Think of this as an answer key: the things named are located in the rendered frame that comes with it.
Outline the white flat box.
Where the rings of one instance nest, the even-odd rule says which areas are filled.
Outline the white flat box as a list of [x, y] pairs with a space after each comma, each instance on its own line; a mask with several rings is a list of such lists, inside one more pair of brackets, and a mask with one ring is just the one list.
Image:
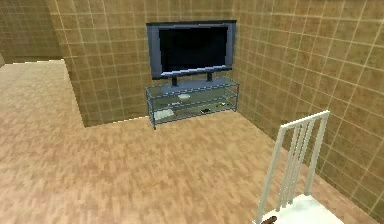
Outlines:
[[174, 115], [174, 112], [171, 109], [164, 109], [164, 110], [156, 111], [154, 113], [154, 119], [160, 120], [173, 115]]

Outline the glass television stand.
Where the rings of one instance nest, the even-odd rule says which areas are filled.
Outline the glass television stand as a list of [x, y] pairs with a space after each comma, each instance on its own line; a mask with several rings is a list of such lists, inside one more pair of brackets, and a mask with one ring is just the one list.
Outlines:
[[[211, 81], [205, 79], [180, 81], [176, 86], [172, 84], [151, 86], [145, 89], [145, 93], [149, 120], [153, 129], [156, 129], [159, 124], [226, 110], [236, 111], [239, 84], [229, 77], [222, 76]], [[190, 98], [180, 100], [178, 98], [180, 94], [189, 94]], [[225, 103], [225, 106], [216, 107], [220, 102]], [[200, 112], [206, 108], [211, 111]], [[174, 115], [155, 120], [154, 113], [164, 109], [171, 109]]]

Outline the grey flat television set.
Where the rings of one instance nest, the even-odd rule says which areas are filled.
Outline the grey flat television set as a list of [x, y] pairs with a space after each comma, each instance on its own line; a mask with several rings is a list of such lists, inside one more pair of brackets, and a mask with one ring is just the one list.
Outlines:
[[148, 22], [153, 80], [171, 79], [165, 94], [222, 86], [213, 73], [233, 67], [236, 20]]

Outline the white slatted chair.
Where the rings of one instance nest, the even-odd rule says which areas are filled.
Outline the white slatted chair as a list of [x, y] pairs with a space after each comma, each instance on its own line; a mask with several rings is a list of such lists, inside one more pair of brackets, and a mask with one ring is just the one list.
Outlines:
[[[262, 221], [271, 216], [277, 217], [277, 221], [275, 221], [274, 224], [344, 224], [335, 214], [329, 211], [311, 195], [311, 188], [315, 177], [315, 168], [329, 115], [330, 111], [325, 110], [280, 126], [271, 162], [267, 170], [265, 184], [260, 196], [256, 217], [252, 221], [252, 224], [261, 224]], [[296, 196], [295, 191], [301, 166], [317, 120], [320, 121], [320, 125], [310, 160], [304, 191], [302, 194]], [[277, 205], [274, 210], [264, 213], [271, 188], [272, 177], [279, 154], [282, 150], [284, 136], [288, 130], [293, 130], [293, 136], [279, 190]]]

